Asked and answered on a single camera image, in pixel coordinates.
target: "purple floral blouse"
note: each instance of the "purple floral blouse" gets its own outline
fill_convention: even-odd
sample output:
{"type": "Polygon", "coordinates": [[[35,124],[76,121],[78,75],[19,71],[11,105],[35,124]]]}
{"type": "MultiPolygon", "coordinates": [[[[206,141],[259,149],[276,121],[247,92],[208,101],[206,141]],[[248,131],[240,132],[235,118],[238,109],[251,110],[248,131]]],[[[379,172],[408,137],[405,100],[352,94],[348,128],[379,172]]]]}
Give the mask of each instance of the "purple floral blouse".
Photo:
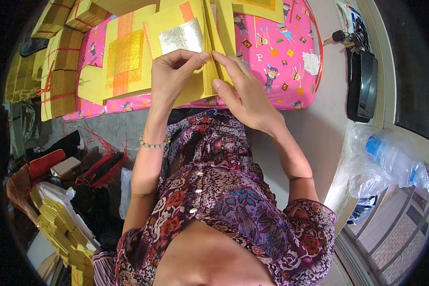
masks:
{"type": "MultiPolygon", "coordinates": [[[[121,237],[109,273],[117,285],[152,285],[168,244],[192,219],[249,250],[277,285],[321,281],[332,261],[335,214],[308,199],[277,209],[243,124],[229,111],[211,109],[169,125],[167,135],[172,144],[164,152],[160,199],[141,229],[121,237]]],[[[95,264],[94,279],[108,281],[96,277],[105,271],[95,264]]]]}

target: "plastic bag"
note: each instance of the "plastic bag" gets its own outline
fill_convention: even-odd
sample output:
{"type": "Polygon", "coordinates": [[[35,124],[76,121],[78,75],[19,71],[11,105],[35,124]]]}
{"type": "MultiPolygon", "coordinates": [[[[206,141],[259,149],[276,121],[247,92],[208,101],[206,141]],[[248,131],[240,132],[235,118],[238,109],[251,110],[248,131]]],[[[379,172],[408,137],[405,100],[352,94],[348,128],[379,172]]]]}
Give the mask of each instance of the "plastic bag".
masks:
{"type": "Polygon", "coordinates": [[[130,204],[130,197],[132,189],[130,181],[132,179],[132,171],[122,168],[121,170],[121,203],[119,205],[119,216],[121,219],[126,219],[128,206],[130,204]]]}
{"type": "Polygon", "coordinates": [[[343,162],[349,192],[355,198],[368,198],[391,184],[400,188],[415,185],[429,192],[429,176],[414,146],[382,129],[357,125],[350,140],[353,153],[343,162]]]}

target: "hand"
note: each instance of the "hand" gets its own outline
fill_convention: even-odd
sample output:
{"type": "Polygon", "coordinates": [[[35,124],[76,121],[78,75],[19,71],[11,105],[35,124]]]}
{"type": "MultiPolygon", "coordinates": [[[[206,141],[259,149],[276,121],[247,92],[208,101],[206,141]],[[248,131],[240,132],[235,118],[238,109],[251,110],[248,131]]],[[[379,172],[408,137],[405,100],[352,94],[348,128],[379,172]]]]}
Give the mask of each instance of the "hand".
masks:
{"type": "Polygon", "coordinates": [[[276,126],[284,124],[283,116],[272,106],[259,80],[241,59],[213,51],[213,58],[225,67],[237,90],[238,97],[227,83],[214,80],[213,87],[232,114],[246,126],[272,135],[276,126]]]}
{"type": "Polygon", "coordinates": [[[151,68],[151,108],[170,114],[184,84],[209,58],[208,53],[183,49],[156,58],[151,68]]]}

